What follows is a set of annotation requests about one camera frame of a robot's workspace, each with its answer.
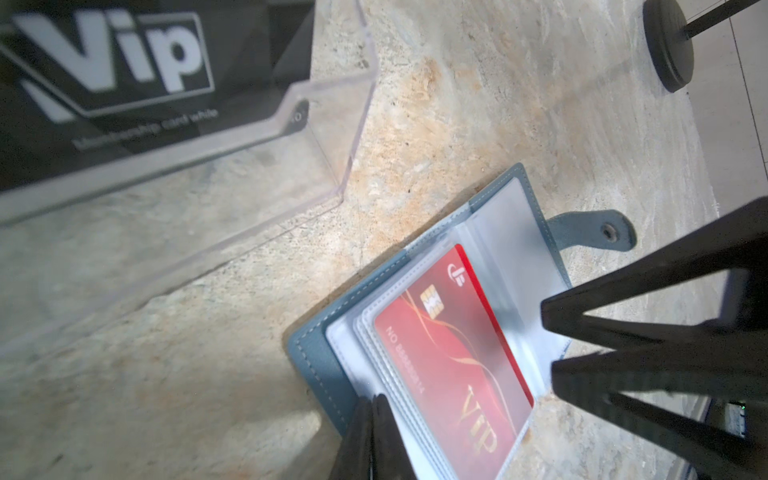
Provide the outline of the blue card holder wallet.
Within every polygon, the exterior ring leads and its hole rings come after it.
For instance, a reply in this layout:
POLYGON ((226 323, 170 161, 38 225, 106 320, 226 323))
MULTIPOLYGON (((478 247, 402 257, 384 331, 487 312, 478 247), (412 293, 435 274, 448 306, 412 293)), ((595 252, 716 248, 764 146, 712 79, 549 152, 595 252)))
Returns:
POLYGON ((561 253, 625 252, 615 210, 546 218, 506 170, 292 334, 288 353, 345 450, 337 478, 498 479, 568 346, 541 303, 568 290, 561 253))

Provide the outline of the black VIP card in box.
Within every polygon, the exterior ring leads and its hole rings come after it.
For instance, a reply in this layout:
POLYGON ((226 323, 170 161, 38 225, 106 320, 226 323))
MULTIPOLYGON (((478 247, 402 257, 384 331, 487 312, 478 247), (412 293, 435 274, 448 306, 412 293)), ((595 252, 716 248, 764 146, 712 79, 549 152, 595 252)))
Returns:
POLYGON ((311 1, 5 1, 9 191, 272 117, 310 76, 311 1))

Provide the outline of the red VIP card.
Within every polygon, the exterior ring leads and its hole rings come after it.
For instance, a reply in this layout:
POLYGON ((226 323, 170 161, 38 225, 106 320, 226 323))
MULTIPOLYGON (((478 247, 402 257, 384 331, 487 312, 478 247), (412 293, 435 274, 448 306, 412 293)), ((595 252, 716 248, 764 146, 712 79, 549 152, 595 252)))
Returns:
POLYGON ((464 247, 425 257, 363 315, 459 479, 497 479, 534 407, 464 247))

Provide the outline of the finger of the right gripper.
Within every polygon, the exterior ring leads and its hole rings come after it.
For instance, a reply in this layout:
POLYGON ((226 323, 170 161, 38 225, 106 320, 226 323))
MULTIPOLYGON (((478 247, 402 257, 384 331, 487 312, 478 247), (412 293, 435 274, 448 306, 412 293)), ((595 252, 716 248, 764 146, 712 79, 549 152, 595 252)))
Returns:
POLYGON ((614 350, 766 329, 766 198, 544 300, 541 320, 614 350))
POLYGON ((665 391, 746 402, 767 399, 761 344, 664 344, 556 361, 562 400, 688 461, 714 479, 764 479, 767 446, 637 399, 665 391))

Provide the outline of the beige microphone on stand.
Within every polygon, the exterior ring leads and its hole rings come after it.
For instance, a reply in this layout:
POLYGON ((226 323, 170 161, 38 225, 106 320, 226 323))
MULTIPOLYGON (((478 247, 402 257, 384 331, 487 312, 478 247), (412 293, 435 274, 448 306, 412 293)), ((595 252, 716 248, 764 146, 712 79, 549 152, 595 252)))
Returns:
POLYGON ((647 0, 642 17, 648 51, 659 80, 669 93, 692 80, 695 55, 692 39, 758 3, 758 0, 728 0, 688 22, 675 0, 647 0))

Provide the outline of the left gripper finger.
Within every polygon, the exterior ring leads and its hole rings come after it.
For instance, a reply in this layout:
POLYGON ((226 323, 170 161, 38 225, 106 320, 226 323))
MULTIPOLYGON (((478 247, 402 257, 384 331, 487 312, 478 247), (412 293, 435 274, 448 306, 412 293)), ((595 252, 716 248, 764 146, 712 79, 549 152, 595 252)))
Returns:
POLYGON ((330 480, 417 478, 388 398, 360 397, 343 436, 330 480))

